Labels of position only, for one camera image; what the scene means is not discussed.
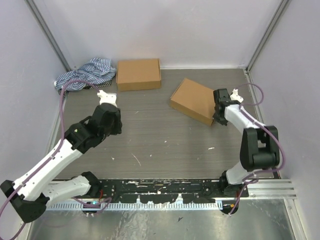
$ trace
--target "gray floor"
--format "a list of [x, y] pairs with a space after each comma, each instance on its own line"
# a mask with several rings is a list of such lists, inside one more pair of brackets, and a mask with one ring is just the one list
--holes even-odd
[[231, 217], [219, 210], [105, 211], [94, 217], [85, 217], [80, 211], [46, 211], [32, 223], [27, 239], [293, 240], [295, 237], [283, 200], [243, 200]]
[[[239, 161], [241, 133], [231, 124], [204, 125], [169, 107], [169, 99], [184, 78], [212, 89], [247, 82], [241, 69], [162, 70], [160, 89], [118, 92], [122, 134], [108, 137], [65, 168], [58, 179], [91, 171], [110, 178], [218, 178]], [[113, 82], [106, 92], [116, 92]], [[252, 102], [247, 87], [239, 94]], [[68, 128], [91, 115], [99, 99], [94, 90], [69, 94], [64, 118]], [[246, 108], [255, 116], [253, 107]]]

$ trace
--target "white scratch mark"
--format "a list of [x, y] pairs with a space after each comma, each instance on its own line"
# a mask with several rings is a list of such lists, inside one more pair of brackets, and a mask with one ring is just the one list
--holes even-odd
[[131, 154], [132, 154], [132, 156], [134, 156], [134, 158], [138, 161], [138, 163], [139, 163], [139, 165], [140, 165], [140, 167], [141, 167], [141, 163], [139, 162], [138, 158], [137, 158], [133, 153], [131, 153]]

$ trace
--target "metal corner post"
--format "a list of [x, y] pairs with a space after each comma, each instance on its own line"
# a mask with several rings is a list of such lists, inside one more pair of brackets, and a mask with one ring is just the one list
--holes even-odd
[[43, 30], [43, 33], [47, 37], [49, 43], [53, 47], [53, 50], [55, 51], [56, 55], [60, 59], [62, 65], [64, 66], [65, 70], [67, 72], [71, 71], [72, 69], [70, 68], [63, 52], [61, 51], [57, 41], [55, 40], [53, 34], [51, 33], [45, 19], [43, 18], [41, 12], [39, 11], [37, 5], [35, 4], [34, 0], [24, 0], [25, 3], [28, 5], [30, 11], [32, 12], [34, 18], [38, 22], [39, 26]]
[[284, 12], [287, 9], [290, 2], [291, 2], [291, 0], [281, 0], [281, 3], [279, 4], [278, 8], [276, 9], [267, 29], [265, 30], [265, 33], [264, 33], [261, 41], [259, 42], [258, 46], [256, 47], [254, 54], [253, 54], [251, 60], [249, 61], [247, 68], [245, 69], [247, 73], [250, 73], [259, 54], [261, 53], [261, 51], [264, 48], [265, 44], [267, 43], [268, 39], [272, 35], [274, 29], [276, 28], [280, 18], [284, 14]]

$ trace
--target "striped cloth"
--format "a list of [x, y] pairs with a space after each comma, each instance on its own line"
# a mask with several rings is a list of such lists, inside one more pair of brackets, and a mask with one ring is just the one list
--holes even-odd
[[[73, 80], [86, 80], [98, 88], [110, 86], [112, 78], [116, 75], [117, 70], [111, 66], [110, 59], [93, 58], [77, 70], [66, 72], [60, 75], [54, 82], [55, 88], [59, 94], [65, 83]], [[90, 89], [91, 86], [83, 82], [74, 82], [66, 87], [66, 91], [79, 91], [81, 89]]]

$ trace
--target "white wall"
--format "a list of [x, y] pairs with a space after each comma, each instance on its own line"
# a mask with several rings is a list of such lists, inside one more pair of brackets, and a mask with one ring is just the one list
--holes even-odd
[[320, 236], [320, 1], [293, 0], [254, 65], [263, 119], [278, 127], [305, 225]]
[[[64, 72], [23, 0], [0, 1], [0, 183], [29, 171], [45, 154]], [[0, 191], [0, 205], [5, 195]], [[21, 219], [11, 206], [0, 218], [0, 236], [11, 238]]]
[[281, 0], [35, 0], [73, 68], [93, 57], [245, 67]]

